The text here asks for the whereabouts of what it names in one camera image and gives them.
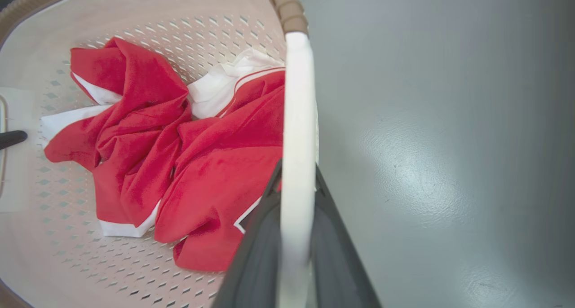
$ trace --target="basket handle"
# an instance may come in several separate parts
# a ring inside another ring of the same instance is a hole
[[[308,34],[308,20],[304,15],[304,7],[299,0],[271,0],[278,14],[285,34],[303,32]]]
[[[61,0],[14,0],[0,12],[0,48],[12,31],[35,13]]]

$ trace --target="gray floor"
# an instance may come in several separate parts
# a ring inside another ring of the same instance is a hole
[[[302,0],[320,167],[386,308],[575,308],[574,0]]]

